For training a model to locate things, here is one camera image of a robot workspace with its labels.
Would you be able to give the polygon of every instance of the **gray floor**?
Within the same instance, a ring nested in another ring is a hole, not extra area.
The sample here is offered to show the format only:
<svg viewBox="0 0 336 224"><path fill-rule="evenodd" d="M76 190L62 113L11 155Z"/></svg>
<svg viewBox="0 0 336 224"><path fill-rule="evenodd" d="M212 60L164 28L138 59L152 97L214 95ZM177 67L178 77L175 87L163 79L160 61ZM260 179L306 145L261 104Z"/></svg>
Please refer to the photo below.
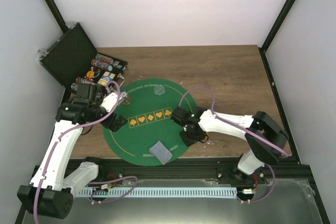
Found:
<svg viewBox="0 0 336 224"><path fill-rule="evenodd" d="M322 223L305 181L278 180L265 200L241 205L236 199L204 198L126 198L106 205L91 205L86 198L76 198L64 220L40 217L41 224L82 223ZM24 224L34 223L27 215Z"/></svg>

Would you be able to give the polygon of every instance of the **wooden surface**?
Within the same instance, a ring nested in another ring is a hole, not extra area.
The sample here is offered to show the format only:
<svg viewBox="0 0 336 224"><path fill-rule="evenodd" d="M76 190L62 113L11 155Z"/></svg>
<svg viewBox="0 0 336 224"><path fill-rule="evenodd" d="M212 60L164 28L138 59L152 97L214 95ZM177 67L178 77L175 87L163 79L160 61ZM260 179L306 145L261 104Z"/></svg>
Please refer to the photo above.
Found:
<svg viewBox="0 0 336 224"><path fill-rule="evenodd" d="M208 87L216 96L216 112L254 115L261 110L282 125L257 46L99 48L98 51L128 61L124 73L126 85L140 79L163 78L187 90ZM210 108L209 93L195 91L192 95L198 106ZM183 157L239 156L248 150L248 144L239 138L210 133L207 143L192 145ZM288 145L285 150L290 153ZM107 145L100 124L78 139L71 155L87 156L118 157Z"/></svg>

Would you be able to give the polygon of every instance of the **case lid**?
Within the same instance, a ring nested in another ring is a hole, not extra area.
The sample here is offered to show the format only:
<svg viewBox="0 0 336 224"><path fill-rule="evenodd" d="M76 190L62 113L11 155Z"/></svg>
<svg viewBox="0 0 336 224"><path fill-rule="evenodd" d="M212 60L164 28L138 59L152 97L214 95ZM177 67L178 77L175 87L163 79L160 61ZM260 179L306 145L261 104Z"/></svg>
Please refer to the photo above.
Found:
<svg viewBox="0 0 336 224"><path fill-rule="evenodd" d="M84 76L97 50L79 23L67 30L40 59L45 69L70 89L77 77Z"/></svg>

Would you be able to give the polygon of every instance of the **white wall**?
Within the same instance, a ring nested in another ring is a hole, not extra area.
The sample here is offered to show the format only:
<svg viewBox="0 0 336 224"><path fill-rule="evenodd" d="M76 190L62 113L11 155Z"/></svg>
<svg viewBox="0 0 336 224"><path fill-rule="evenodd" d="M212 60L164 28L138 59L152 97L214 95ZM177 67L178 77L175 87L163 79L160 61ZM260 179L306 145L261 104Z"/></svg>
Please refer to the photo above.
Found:
<svg viewBox="0 0 336 224"><path fill-rule="evenodd" d="M60 35L43 0L0 0L0 216L14 223L16 197L47 149L63 88L37 64Z"/></svg>
<svg viewBox="0 0 336 224"><path fill-rule="evenodd" d="M286 115L336 223L336 0L297 0L267 51Z"/></svg>
<svg viewBox="0 0 336 224"><path fill-rule="evenodd" d="M97 47L262 45L285 0L55 0Z"/></svg>

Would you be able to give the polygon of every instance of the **poker table mat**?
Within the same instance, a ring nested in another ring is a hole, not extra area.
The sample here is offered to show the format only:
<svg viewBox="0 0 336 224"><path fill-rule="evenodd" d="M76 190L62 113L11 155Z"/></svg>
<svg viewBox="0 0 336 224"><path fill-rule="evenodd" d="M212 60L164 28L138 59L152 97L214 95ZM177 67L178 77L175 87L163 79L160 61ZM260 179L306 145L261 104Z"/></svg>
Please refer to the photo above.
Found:
<svg viewBox="0 0 336 224"><path fill-rule="evenodd" d="M162 95L154 93L157 85L165 87ZM136 165L162 165L149 152L158 141L173 154L169 162L188 150L179 134L182 128L170 120L172 111L186 92L184 88L164 79L145 79L123 87L122 91L129 93L131 104L120 104L115 113L123 115L128 122L117 132L103 129L108 145L120 158ZM188 94L181 107L192 111L196 102Z"/></svg>

